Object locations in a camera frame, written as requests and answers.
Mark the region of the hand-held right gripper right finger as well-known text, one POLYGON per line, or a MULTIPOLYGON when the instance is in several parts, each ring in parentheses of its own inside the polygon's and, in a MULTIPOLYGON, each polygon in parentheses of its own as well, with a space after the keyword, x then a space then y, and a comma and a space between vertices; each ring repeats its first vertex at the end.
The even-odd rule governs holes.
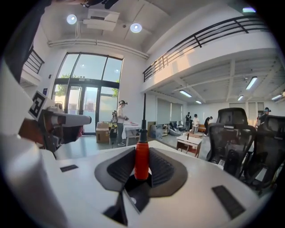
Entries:
POLYGON ((174 195, 151 198, 138 214, 132 201, 124 196, 130 228, 244 228, 261 212, 269 196, 258 197, 248 186, 232 177, 217 165, 179 152, 158 141, 149 146, 165 152, 185 165, 188 178, 174 195), (245 211, 231 219, 212 188, 225 186, 245 211))

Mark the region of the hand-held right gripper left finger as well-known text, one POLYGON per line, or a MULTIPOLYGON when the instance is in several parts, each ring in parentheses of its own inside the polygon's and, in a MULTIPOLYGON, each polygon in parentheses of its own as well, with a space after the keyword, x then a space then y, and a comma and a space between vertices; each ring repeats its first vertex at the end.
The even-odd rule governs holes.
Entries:
POLYGON ((125 151, 125 148, 102 150, 82 158, 56 160, 52 153, 41 150, 47 177, 66 215, 67 227, 124 227, 104 215, 106 210, 115 206, 119 193, 106 190, 94 172, 98 164, 125 151))

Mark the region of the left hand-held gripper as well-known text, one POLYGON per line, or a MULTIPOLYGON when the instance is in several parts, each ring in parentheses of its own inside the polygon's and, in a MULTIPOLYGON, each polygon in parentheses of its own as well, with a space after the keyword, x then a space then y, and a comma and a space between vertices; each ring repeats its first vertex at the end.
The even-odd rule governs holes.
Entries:
MULTIPOLYGON (((36 91, 32 98, 33 104, 28 113, 37 122, 43 138, 42 148, 55 152, 62 144, 63 137, 57 128, 63 127, 63 111, 53 100, 40 91, 36 91)), ((83 126, 89 125, 92 118, 86 115, 66 114, 64 124, 64 143, 75 142, 82 136, 83 126)))

